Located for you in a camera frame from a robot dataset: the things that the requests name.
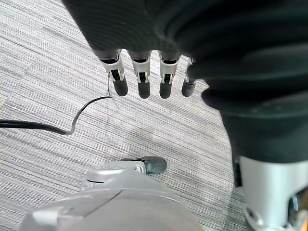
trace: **black rubber toe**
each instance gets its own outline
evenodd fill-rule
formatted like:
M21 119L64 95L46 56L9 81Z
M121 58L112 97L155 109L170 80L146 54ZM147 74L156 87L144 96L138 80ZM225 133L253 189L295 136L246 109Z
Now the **black rubber toe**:
M128 92L128 88L127 88L127 82L126 82L125 77L124 77L124 79L122 81L116 80L113 83L114 83L114 87L115 87L116 93L119 96L126 96L126 94Z
M169 83L160 83L159 94L163 99L169 98L171 94L172 84Z
M145 156L142 158L122 159L123 161L144 162L147 175L157 175L163 173L167 168L167 161L159 156Z
M182 86L182 95L185 97L189 97L193 94L194 87L196 86L195 83L189 82L187 83L185 80Z
M150 82L138 83L138 92L141 98L146 99L150 96Z

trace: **gray striped carpet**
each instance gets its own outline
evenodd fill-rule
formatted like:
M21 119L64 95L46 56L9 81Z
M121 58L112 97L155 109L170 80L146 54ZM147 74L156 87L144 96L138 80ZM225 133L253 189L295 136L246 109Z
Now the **gray striped carpet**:
M128 95L87 108L76 132L1 129L0 230L16 230L25 213L77 192L88 168L124 157L168 162L157 180L172 188L205 231L242 231L243 193L232 188L230 145L218 112L201 100L205 83L181 95L182 57L171 97L159 96L159 56L152 53L151 96L138 95L122 51ZM0 1L1 119L70 129L87 101L107 95L107 74L59 0Z

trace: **wire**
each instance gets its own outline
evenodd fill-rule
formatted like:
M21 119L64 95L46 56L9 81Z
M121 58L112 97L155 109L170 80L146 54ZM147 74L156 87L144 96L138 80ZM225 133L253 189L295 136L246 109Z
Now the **wire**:
M102 100L102 99L112 99L111 93L110 93L110 85L109 85L109 76L108 76L108 94L109 96L103 96L96 98L94 100L91 100L87 102L76 114L73 122L72 122L72 128L69 131L63 130L61 128L57 128L52 125L48 124L42 124L42 123L36 123L36 122L28 122L28 121L20 121L20 120L0 120L0 128L24 128L24 129L38 129L38 130L45 130L45 131L51 131L58 133L60 135L72 135L75 132L76 128L76 122L80 116L80 114L86 109L87 106L89 106L91 103Z

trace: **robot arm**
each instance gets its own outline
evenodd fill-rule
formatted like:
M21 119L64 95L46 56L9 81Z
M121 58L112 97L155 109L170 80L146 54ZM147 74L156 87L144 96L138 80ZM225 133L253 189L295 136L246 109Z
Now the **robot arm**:
M142 98L150 55L161 55L162 98L180 54L191 57L182 93L209 84L220 111L248 226L299 231L308 217L308 3L286 0L63 0L118 95L128 92L127 49Z

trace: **robotic finger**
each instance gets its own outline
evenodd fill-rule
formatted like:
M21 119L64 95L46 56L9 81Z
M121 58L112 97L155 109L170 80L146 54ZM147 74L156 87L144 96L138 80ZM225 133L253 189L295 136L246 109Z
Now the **robotic finger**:
M138 82L138 92L141 98L150 96L150 56L152 51L128 51Z
M114 83L117 94L119 96L125 96L128 92L128 87L120 53L121 50L100 52L99 59L102 61L108 76Z
M177 70L180 55L177 53L160 52L160 89L159 94L167 99L171 94L172 80Z
M189 59L187 68L189 68L194 62L195 61L193 58ZM185 97L191 96L193 94L195 86L196 86L196 80L189 78L189 75L186 69L185 79L182 85L182 95Z

